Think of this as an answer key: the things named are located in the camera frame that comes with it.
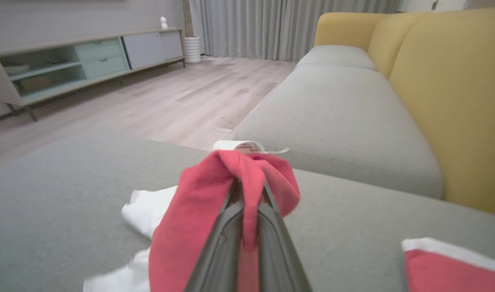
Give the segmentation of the pale green dish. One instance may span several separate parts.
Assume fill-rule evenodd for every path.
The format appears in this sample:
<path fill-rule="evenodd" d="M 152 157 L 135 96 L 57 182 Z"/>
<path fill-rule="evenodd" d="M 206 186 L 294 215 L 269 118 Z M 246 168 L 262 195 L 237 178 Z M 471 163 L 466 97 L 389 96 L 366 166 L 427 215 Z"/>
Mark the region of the pale green dish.
<path fill-rule="evenodd" d="M 8 76 L 15 76 L 18 74 L 29 72 L 31 67 L 28 64 L 20 64 L 20 65 L 3 65 L 3 69 L 5 70 Z"/>

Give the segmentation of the narrow yellow sofa back cushion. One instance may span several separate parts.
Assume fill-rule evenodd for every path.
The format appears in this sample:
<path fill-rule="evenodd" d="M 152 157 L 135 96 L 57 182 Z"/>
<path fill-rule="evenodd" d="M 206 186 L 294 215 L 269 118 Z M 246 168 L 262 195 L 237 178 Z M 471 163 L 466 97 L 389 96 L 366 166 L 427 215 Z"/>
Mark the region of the narrow yellow sofa back cushion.
<path fill-rule="evenodd" d="M 389 78 L 401 45 L 411 28 L 427 12 L 390 14 L 380 20 L 373 31 L 367 54 L 375 68 Z"/>

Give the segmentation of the long grey sofa seat cushion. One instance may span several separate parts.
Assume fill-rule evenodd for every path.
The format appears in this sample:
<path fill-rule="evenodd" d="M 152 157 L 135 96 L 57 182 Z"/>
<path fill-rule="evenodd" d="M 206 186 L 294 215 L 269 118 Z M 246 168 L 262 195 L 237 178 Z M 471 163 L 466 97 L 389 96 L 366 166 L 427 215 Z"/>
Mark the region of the long grey sofa seat cushion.
<path fill-rule="evenodd" d="M 293 168 L 441 199 L 443 176 L 424 135 L 379 72 L 297 67 L 233 131 Z"/>

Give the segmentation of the large grey sofa ottoman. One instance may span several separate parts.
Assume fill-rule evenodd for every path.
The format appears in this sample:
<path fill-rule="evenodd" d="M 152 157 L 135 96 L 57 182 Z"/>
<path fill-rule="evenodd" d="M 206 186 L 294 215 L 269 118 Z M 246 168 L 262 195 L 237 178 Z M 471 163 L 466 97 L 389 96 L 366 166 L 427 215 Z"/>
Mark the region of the large grey sofa ottoman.
<path fill-rule="evenodd" d="M 0 292 L 82 292 L 150 241 L 124 222 L 134 190 L 177 185 L 207 156 L 116 134 L 75 135 L 0 166 Z M 294 169 L 286 226 L 314 292 L 407 292 L 401 242 L 431 237 L 495 259 L 495 215 Z"/>

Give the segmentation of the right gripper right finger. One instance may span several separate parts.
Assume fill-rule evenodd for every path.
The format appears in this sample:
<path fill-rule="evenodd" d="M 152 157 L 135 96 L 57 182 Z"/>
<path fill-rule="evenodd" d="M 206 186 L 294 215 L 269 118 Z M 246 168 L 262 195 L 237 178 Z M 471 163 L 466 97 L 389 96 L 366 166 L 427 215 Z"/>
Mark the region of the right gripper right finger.
<path fill-rule="evenodd" d="M 258 205 L 260 292 L 313 292 L 268 181 Z"/>

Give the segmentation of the red basketball jersey white trim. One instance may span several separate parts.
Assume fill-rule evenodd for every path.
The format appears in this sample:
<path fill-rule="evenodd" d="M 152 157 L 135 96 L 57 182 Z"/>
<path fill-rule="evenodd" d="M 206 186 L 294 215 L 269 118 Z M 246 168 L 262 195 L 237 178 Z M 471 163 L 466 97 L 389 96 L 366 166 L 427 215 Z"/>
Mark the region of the red basketball jersey white trim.
<path fill-rule="evenodd" d="M 183 292 L 235 178 L 242 183 L 237 292 L 260 292 L 257 210 L 268 182 L 283 216 L 300 201 L 288 161 L 253 141 L 220 141 L 199 164 L 185 169 L 175 187 L 134 191 L 122 209 L 124 220 L 151 239 L 128 265 L 84 281 L 84 292 Z"/>

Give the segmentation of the red basketball shorts white stripe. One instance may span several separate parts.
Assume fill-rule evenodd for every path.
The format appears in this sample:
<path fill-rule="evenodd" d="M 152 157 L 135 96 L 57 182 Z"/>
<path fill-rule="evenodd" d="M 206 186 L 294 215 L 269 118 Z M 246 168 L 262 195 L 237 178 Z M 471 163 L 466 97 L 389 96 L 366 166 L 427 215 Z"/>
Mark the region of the red basketball shorts white stripe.
<path fill-rule="evenodd" d="M 495 259 L 431 237 L 401 247 L 409 292 L 495 292 Z"/>

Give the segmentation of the long low media cabinet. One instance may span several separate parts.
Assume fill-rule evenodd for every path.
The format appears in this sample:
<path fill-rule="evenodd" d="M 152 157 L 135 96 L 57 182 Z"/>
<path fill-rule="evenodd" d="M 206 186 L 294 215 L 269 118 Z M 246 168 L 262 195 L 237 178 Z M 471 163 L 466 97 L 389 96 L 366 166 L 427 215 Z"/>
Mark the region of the long low media cabinet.
<path fill-rule="evenodd" d="M 159 65 L 185 64 L 182 39 L 180 28 L 168 28 L 1 50 L 0 102 L 13 115 L 22 108 L 35 120 L 32 107 L 40 102 Z M 30 71 L 8 76 L 3 69 L 20 64 Z M 37 75 L 48 76 L 51 86 L 20 93 L 15 81 Z"/>

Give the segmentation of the short grey sofa seat cushion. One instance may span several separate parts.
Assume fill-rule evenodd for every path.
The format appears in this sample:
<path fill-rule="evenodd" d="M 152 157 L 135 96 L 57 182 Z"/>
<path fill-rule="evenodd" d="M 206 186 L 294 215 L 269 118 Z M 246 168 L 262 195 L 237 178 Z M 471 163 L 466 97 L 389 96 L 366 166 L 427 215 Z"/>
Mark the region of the short grey sofa seat cushion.
<path fill-rule="evenodd" d="M 303 65 L 327 65 L 377 70 L 364 50 L 344 45 L 314 46 L 300 59 L 295 68 Z"/>

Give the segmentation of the brown box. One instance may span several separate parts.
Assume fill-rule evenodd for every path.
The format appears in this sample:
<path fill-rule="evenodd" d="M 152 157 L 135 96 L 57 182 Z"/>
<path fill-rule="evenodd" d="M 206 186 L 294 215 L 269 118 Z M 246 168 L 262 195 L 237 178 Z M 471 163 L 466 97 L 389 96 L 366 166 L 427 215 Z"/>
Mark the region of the brown box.
<path fill-rule="evenodd" d="M 50 87 L 51 81 L 46 75 L 37 75 L 15 81 L 15 84 L 19 87 L 20 93 L 28 94 Z"/>

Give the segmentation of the grey pleated curtain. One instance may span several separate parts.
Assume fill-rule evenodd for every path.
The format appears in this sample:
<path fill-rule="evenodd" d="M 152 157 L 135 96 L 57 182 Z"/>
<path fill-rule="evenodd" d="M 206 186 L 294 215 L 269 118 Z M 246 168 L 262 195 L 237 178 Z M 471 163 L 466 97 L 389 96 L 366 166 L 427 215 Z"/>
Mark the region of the grey pleated curtain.
<path fill-rule="evenodd" d="M 324 13 L 394 13 L 403 0 L 188 0 L 207 56 L 298 61 Z"/>

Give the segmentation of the brown wooden trunk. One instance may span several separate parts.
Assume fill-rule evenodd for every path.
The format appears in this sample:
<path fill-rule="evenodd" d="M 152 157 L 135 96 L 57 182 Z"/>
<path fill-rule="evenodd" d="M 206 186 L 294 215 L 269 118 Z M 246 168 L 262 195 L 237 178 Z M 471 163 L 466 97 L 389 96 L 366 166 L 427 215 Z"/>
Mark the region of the brown wooden trunk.
<path fill-rule="evenodd" d="M 184 11 L 184 29 L 185 37 L 192 38 L 195 37 L 193 29 L 193 20 L 191 15 L 191 4 L 190 0 L 182 0 L 182 7 Z"/>

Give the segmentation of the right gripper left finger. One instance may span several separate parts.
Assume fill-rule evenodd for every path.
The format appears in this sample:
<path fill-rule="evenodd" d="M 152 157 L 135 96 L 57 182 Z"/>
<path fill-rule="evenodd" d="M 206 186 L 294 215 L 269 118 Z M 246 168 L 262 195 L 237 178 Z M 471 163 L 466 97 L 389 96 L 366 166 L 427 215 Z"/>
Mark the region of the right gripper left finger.
<path fill-rule="evenodd" d="M 242 184 L 233 179 L 184 292 L 236 292 L 244 212 Z"/>

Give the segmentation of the white ribbed cylinder pot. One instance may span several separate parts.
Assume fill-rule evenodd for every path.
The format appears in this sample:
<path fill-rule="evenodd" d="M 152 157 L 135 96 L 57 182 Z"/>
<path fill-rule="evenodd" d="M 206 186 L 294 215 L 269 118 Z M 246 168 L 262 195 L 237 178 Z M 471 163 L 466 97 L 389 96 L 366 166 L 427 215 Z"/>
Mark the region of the white ribbed cylinder pot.
<path fill-rule="evenodd" d="M 184 37 L 185 63 L 201 63 L 200 37 Z"/>

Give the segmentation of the wide yellow sofa back cushion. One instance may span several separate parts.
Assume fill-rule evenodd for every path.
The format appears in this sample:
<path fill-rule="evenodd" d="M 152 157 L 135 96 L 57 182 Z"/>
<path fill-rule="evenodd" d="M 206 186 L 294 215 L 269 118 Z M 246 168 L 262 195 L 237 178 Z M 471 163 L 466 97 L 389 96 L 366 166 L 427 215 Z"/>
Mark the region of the wide yellow sofa back cushion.
<path fill-rule="evenodd" d="M 495 214 L 495 8 L 426 15 L 389 81 L 434 151 L 444 199 Z"/>

